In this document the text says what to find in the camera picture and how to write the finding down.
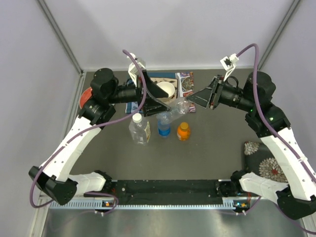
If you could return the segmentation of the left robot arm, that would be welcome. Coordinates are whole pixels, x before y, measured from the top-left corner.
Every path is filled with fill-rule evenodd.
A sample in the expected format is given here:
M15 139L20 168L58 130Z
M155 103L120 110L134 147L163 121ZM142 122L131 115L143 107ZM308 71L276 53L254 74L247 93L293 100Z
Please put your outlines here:
M132 74L134 84L119 84L108 68L97 70L90 83L91 96L81 108L75 123L55 153L41 166L33 166L29 176L38 187L59 205L67 204L74 196L98 192L102 196L112 190L111 178L105 172L84 175L70 172L89 142L102 131L115 114L115 104L137 102L144 116L165 112L170 107L161 101L168 93L154 83L142 70L144 82Z

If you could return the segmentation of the clear bottle white cap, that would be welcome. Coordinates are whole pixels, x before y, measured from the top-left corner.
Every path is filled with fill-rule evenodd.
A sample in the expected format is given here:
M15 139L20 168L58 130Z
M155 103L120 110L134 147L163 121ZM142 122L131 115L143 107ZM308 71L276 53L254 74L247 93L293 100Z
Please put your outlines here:
M147 118L140 113L135 113L132 116L132 121L129 124L129 131L132 140L139 145L146 145L151 136L150 123Z

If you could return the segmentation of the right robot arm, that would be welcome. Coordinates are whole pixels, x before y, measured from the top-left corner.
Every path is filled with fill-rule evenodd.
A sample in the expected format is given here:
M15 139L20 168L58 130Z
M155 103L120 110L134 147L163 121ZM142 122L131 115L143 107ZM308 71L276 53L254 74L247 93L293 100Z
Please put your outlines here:
M270 150L287 181L277 182L241 170L231 175L229 187L238 196L249 192L268 199L287 217L297 220L316 211L316 175L283 110L271 102L275 89L264 72L249 74L243 88L215 76L210 85L187 96L187 100L207 109L224 104L246 112L245 121Z

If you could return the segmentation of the clear plastic bottle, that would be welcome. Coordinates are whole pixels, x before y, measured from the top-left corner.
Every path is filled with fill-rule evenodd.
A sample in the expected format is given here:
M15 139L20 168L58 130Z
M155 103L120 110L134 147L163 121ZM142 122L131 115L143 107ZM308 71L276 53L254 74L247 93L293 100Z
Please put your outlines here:
M193 103L185 97L179 97L170 104L170 111L162 112L156 116L161 124L171 124L173 121L187 114L193 107Z

